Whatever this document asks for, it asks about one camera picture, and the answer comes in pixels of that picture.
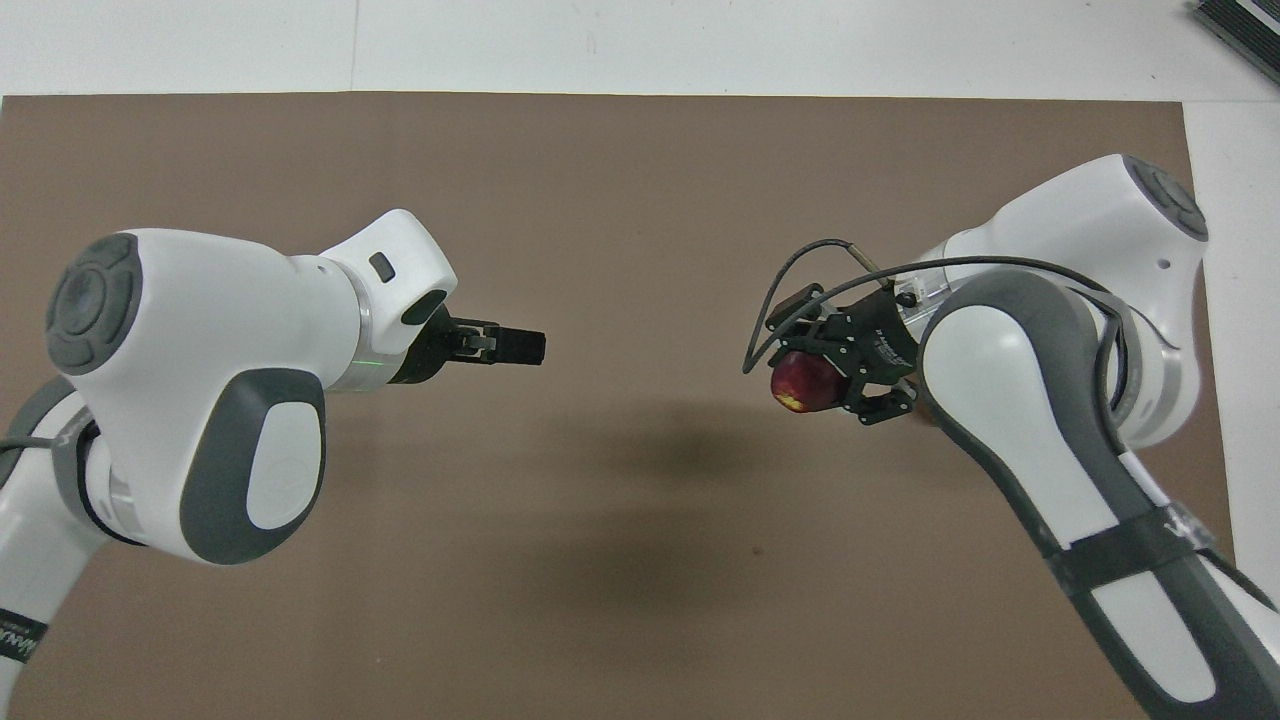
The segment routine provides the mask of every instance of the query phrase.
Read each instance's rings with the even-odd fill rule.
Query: small black button
[[[392,278],[396,277],[396,268],[392,266],[392,261],[381,252],[370,255],[369,264],[372,265],[374,272],[378,273],[378,279],[383,281],[383,284],[392,282]]]

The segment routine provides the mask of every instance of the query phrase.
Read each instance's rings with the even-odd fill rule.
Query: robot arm
[[[1276,717],[1280,615],[1130,450],[1194,405],[1206,240],[1167,174],[1087,163],[870,275],[893,277],[890,290],[838,309],[820,304],[841,288],[783,301],[768,318],[783,346],[772,388],[794,411],[870,424],[910,410],[916,373],[1152,717]],[[892,389],[869,398],[868,382]]]
[[[108,539],[218,565],[284,542],[320,491],[326,392],[541,363],[541,333],[452,318],[456,284],[403,210],[320,255],[137,229],[77,258],[46,316],[61,377],[0,441],[0,715]]]
[[[1280,615],[1120,441],[1098,387],[1107,342],[1074,291],[991,272],[929,323],[923,395],[1152,717],[1280,716]]]

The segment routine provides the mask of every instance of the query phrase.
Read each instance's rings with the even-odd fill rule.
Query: red apple
[[[841,404],[849,378],[820,355],[792,351],[773,368],[769,389],[792,413],[817,413]]]

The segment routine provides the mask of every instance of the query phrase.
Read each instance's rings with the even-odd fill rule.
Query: black cable
[[[1107,365],[1111,364],[1111,350],[1124,343],[1124,328],[1120,316],[1114,310],[1098,302],[1094,302],[1094,306],[1098,307],[1106,320],[1102,327],[1102,337],[1098,338],[1098,350],[1093,355],[1093,387],[1096,389],[1093,411],[1098,416],[1098,423],[1102,427],[1102,433],[1106,436],[1107,445],[1111,446],[1111,451],[1116,455],[1124,455],[1129,448],[1120,439],[1120,430],[1116,428],[1112,415],[1120,404],[1120,397],[1124,395],[1125,380],[1129,374],[1124,357],[1116,357],[1116,392],[1112,397],[1107,397]]]
[[[835,242],[828,242],[828,243],[829,245],[835,245],[835,243],[838,243],[838,242],[844,242],[844,241],[835,241]],[[929,270],[929,269],[933,269],[933,268],[950,268],[952,265],[1019,265],[1019,266],[1023,266],[1023,268],[1033,268],[1033,269],[1037,269],[1037,270],[1046,270],[1046,272],[1053,273],[1056,275],[1061,275],[1064,278],[1068,278],[1070,281],[1078,282],[1078,283],[1080,283],[1082,286],[1084,286],[1084,287],[1087,287],[1089,290],[1096,290],[1098,292],[1106,292],[1107,295],[1111,295],[1111,292],[1106,287],[1103,287],[1102,284],[1094,282],[1093,279],[1091,279],[1087,275],[1076,273],[1075,270],[1073,270],[1070,268],[1065,268],[1065,266],[1057,265],[1055,263],[1046,263],[1043,260],[1033,260],[1030,258],[1016,258],[1016,256],[1010,256],[1010,255],[966,255],[966,256],[963,256],[963,258],[946,258],[946,259],[938,259],[938,260],[920,260],[918,263],[908,263],[905,265],[897,265],[895,268],[888,268],[888,269],[878,270],[878,272],[874,272],[874,273],[867,273],[865,275],[861,275],[859,278],[854,278],[851,281],[847,281],[847,282],[844,282],[841,284],[837,284],[836,287],[828,290],[827,292],[823,292],[822,295],[818,295],[818,296],[810,299],[808,302],[805,302],[804,305],[801,305],[799,309],[796,309],[795,313],[792,313],[790,316],[787,316],[786,320],[781,322],[778,324],[778,327],[773,331],[773,333],[769,334],[769,337],[767,337],[764,340],[763,343],[760,343],[759,346],[753,347],[755,345],[756,338],[760,337],[760,325],[764,323],[764,318],[768,315],[768,300],[772,299],[773,290],[777,288],[777,283],[781,281],[781,273],[780,273],[778,277],[774,278],[773,287],[769,288],[769,295],[765,299],[765,307],[762,309],[760,318],[756,320],[755,329],[751,332],[751,341],[748,343],[746,357],[742,360],[742,374],[745,375],[746,373],[750,373],[755,368],[755,365],[758,365],[760,363],[760,359],[764,357],[764,354],[768,351],[769,346],[773,345],[774,342],[777,342],[778,340],[781,340],[782,336],[785,336],[787,333],[787,331],[791,329],[792,325],[795,325],[806,314],[809,314],[810,311],[813,311],[814,307],[822,305],[823,302],[827,302],[832,297],[835,297],[837,295],[841,295],[844,292],[847,292],[847,291],[850,291],[850,290],[852,290],[852,288],[855,288],[855,287],[858,287],[860,284],[865,284],[865,283],[869,283],[869,282],[879,281],[881,278],[888,278],[888,277],[892,277],[892,275],[900,275],[902,273],[914,273],[915,270]]]
[[[1124,322],[1120,319],[1120,314],[1106,302],[1083,292],[1076,292],[1076,295],[1084,299],[1084,301],[1089,305],[1093,305],[1093,307],[1097,309],[1103,318],[1106,318],[1105,327],[1102,328],[1101,345],[1098,346],[1094,382],[1098,387],[1098,392],[1106,393],[1107,365],[1110,365],[1111,352],[1115,350],[1116,388],[1115,392],[1111,393],[1110,400],[1106,400],[1105,397],[1102,400],[1105,402],[1105,409],[1108,413],[1115,413],[1116,407],[1120,407],[1120,401],[1124,398],[1125,389],[1129,387],[1129,343],[1125,342]]]
[[[833,237],[828,237],[826,240],[815,240],[809,245],[805,245],[800,250],[792,252],[791,258],[787,258],[787,261],[783,263],[781,268],[778,268],[777,274],[773,275],[773,282],[769,284],[769,291],[764,293],[764,302],[760,304],[760,314],[755,318],[755,327],[751,329],[751,340],[749,340],[746,343],[748,348],[755,346],[755,341],[760,338],[760,328],[764,327],[764,319],[769,316],[769,305],[773,302],[773,293],[778,291],[778,286],[782,284],[782,278],[787,274],[787,270],[791,269],[791,265],[795,265],[796,261],[800,260],[800,258],[804,258],[809,252],[813,252],[819,247],[829,247],[829,246],[837,246],[849,250],[852,246],[852,243]]]
[[[49,448],[52,446],[54,441],[44,437],[18,436],[0,438],[0,452],[8,452],[10,450],[27,450],[32,447]]]

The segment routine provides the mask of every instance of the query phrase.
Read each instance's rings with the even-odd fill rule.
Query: brown mat
[[[317,252],[407,208],[461,278],[454,313],[549,338],[543,368],[332,400],[324,493],[274,555],[108,547],[13,714],[1142,716],[941,432],[797,418],[737,369],[801,243],[906,261],[1108,152],[1190,182],[1174,104],[6,97],[5,423],[51,374],[52,282],[120,228]],[[831,252],[796,281],[850,277]],[[1212,377],[1144,457],[1228,536]]]

